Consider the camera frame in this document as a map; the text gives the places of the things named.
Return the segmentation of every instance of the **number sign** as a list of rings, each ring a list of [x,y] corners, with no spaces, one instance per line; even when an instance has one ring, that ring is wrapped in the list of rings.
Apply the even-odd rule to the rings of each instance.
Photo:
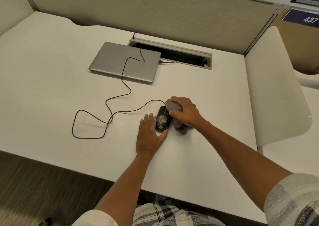
[[[319,14],[298,9],[292,8],[282,20],[319,28]]]

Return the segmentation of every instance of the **hand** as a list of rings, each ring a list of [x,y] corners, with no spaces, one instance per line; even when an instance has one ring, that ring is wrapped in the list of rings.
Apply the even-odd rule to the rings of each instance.
[[[201,123],[201,121],[204,120],[199,114],[196,105],[193,104],[189,98],[173,96],[172,101],[175,103],[179,103],[183,107],[183,111],[170,111],[170,116],[195,129]]]
[[[155,132],[156,117],[150,113],[141,119],[136,141],[136,153],[138,156],[146,156],[150,160],[167,137],[168,130],[164,130],[160,136]]]

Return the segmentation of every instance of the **person's right arm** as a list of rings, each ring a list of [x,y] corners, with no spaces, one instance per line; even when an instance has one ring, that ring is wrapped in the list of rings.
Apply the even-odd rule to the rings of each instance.
[[[249,198],[263,211],[271,189],[292,173],[206,121],[190,99],[173,96],[172,100],[183,111],[169,114],[195,128],[209,141]]]

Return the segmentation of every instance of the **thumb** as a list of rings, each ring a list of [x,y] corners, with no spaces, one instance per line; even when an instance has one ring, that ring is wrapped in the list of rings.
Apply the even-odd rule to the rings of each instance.
[[[176,110],[172,110],[169,112],[169,115],[172,116],[173,118],[179,120],[178,118],[181,117],[181,112],[178,112]]]
[[[168,129],[164,130],[161,135],[159,136],[159,140],[163,143],[163,141],[166,139],[168,134]]]

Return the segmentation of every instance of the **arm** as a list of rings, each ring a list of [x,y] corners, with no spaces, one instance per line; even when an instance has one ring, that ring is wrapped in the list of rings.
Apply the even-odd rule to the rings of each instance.
[[[172,100],[183,111],[169,114],[195,128],[209,141],[245,193],[263,211],[270,190],[292,173],[203,119],[190,99],[172,97]]]
[[[136,157],[95,209],[106,212],[119,226],[132,225],[138,194],[147,167],[167,136],[155,132],[156,117],[150,113],[141,119],[136,142]]]

